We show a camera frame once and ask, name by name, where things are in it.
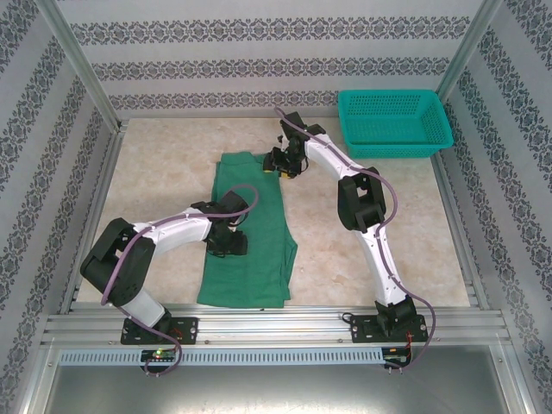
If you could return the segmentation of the green long pants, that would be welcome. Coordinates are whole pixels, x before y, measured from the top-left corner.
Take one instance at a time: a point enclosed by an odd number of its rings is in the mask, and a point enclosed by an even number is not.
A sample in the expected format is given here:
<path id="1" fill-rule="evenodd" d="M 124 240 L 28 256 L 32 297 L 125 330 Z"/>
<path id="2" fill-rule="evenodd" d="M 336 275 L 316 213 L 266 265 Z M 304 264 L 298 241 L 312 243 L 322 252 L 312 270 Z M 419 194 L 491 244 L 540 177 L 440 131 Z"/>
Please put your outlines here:
<path id="1" fill-rule="evenodd" d="M 257 205 L 239 226 L 248 239 L 244 255 L 205 255 L 199 304 L 225 308 L 282 308 L 298 250 L 285 220 L 279 175 L 263 171 L 262 155 L 226 153 L 216 163 L 211 195 L 219 200 L 235 185 L 259 193 Z"/>

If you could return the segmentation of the wide aluminium mounting beam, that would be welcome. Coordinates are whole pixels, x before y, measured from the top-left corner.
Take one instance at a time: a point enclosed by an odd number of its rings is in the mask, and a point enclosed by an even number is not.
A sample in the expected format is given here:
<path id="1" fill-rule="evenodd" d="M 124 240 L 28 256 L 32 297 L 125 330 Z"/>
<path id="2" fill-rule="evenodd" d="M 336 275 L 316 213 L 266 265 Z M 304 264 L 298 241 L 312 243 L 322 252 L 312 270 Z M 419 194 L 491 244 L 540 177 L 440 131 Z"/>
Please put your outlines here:
<path id="1" fill-rule="evenodd" d="M 284 309 L 231 310 L 192 304 L 170 304 L 176 317 L 196 317 L 200 348 L 337 347 L 349 344 L 345 309 L 338 306 L 290 306 Z M 511 342 L 499 310 L 476 307 L 421 307 L 427 322 L 435 321 L 434 346 L 496 345 Z M 77 302 L 65 315 L 51 315 L 41 346 L 55 348 L 118 348 L 123 315 L 111 307 Z"/>

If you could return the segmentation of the teal plastic mesh basket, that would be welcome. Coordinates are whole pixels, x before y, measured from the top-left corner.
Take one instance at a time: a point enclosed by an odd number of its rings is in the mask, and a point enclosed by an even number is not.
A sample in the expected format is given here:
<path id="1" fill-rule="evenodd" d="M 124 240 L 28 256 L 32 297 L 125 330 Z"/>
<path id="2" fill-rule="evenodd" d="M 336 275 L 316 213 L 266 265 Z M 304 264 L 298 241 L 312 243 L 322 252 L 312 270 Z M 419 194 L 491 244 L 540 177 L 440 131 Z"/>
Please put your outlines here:
<path id="1" fill-rule="evenodd" d="M 429 158 L 454 138 L 431 90 L 347 90 L 337 96 L 348 155 L 354 159 Z"/>

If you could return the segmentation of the small circuit board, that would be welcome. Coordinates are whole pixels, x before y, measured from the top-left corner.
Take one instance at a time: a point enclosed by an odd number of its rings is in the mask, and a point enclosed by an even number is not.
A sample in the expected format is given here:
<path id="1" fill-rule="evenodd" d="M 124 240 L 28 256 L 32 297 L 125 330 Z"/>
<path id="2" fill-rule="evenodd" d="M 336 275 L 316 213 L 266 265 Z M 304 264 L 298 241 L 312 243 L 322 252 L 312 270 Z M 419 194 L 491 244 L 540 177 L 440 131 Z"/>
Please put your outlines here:
<path id="1" fill-rule="evenodd" d="M 177 353 L 170 349 L 143 350 L 141 352 L 141 362 L 173 363 L 176 356 Z"/>
<path id="2" fill-rule="evenodd" d="M 382 351 L 384 359 L 387 361 L 397 364 L 409 364 L 411 361 L 412 353 L 410 346 L 401 348 L 383 348 Z"/>

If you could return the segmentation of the grey metal sheet panel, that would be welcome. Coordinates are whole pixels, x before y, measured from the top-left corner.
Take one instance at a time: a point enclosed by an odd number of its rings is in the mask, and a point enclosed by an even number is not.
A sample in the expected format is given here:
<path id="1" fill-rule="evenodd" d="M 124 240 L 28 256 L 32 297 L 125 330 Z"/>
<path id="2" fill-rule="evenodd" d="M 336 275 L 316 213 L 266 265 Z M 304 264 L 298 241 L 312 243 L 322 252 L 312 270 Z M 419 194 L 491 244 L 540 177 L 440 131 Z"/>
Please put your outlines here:
<path id="1" fill-rule="evenodd" d="M 44 414 L 509 414 L 490 371 L 368 366 L 61 367 Z"/>

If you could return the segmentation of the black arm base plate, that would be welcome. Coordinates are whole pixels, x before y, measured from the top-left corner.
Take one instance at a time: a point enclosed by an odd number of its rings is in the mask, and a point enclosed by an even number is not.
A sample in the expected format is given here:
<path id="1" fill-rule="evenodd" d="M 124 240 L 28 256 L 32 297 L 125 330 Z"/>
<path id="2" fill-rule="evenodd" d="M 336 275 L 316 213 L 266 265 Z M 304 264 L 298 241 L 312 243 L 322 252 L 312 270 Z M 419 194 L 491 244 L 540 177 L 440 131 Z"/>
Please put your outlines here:
<path id="1" fill-rule="evenodd" d="M 197 340 L 198 322 L 196 317 L 163 317 L 154 329 L 176 339 L 181 345 L 194 345 Z M 123 322 L 120 342 L 122 345 L 172 344 L 165 337 L 140 327 L 129 318 Z"/>
<path id="2" fill-rule="evenodd" d="M 425 342 L 429 331 L 423 316 L 409 321 L 392 322 L 385 327 L 378 321 L 379 315 L 353 315 L 350 331 L 353 343 L 375 342 Z"/>

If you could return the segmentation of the aluminium frame rail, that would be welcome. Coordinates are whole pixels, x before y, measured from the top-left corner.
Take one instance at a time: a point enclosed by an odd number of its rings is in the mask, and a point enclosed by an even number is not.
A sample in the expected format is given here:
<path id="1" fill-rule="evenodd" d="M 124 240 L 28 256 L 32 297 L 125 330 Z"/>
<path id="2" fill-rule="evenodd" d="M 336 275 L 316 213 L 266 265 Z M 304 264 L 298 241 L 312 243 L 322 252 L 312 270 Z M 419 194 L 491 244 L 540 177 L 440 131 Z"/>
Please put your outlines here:
<path id="1" fill-rule="evenodd" d="M 121 122 L 116 132 L 111 136 L 109 145 L 103 153 L 101 168 L 97 172 L 91 199 L 87 205 L 88 210 L 79 237 L 78 250 L 71 262 L 71 271 L 68 273 L 68 279 L 62 291 L 59 307 L 56 310 L 57 314 L 66 314 L 71 309 L 75 291 L 80 286 L 80 265 L 93 244 L 128 125 L 128 120 Z"/>
<path id="2" fill-rule="evenodd" d="M 448 227 L 452 235 L 462 278 L 467 289 L 470 305 L 483 311 L 489 311 L 491 306 L 488 303 L 481 277 L 475 264 L 465 229 L 462 225 L 460 212 L 455 202 L 454 192 L 449 183 L 445 166 L 439 153 L 432 155 L 430 160 L 447 217 Z"/>

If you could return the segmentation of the aluminium frame post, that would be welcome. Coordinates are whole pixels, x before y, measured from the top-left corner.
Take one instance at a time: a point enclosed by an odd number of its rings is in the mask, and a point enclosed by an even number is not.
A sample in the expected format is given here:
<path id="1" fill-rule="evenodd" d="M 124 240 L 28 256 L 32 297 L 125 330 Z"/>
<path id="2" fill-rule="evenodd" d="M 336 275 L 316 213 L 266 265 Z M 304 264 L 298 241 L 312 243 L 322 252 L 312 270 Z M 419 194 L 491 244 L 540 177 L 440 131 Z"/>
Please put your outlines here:
<path id="1" fill-rule="evenodd" d="M 445 104 L 455 88 L 456 82 L 464 71 L 467 63 L 474 54 L 477 45 L 491 24 L 504 0 L 482 0 L 473 20 L 469 24 L 466 34 L 454 57 L 445 71 L 443 78 L 436 89 L 436 94 L 442 104 Z"/>
<path id="2" fill-rule="evenodd" d="M 45 413 L 59 361 L 60 351 L 52 345 L 39 348 L 15 414 Z"/>
<path id="3" fill-rule="evenodd" d="M 70 24 L 63 16 L 56 0 L 34 0 L 40 13 L 44 16 L 49 28 L 63 48 L 73 69 L 80 77 L 85 89 L 91 96 L 93 103 L 106 121 L 111 132 L 118 131 L 121 120 L 104 91 L 91 63 L 86 58 L 77 37 Z"/>
<path id="4" fill-rule="evenodd" d="M 520 365 L 516 349 L 513 345 L 504 345 L 502 347 L 502 354 L 511 377 L 510 382 L 515 393 L 519 414 L 539 414 L 530 394 L 530 388 Z"/>

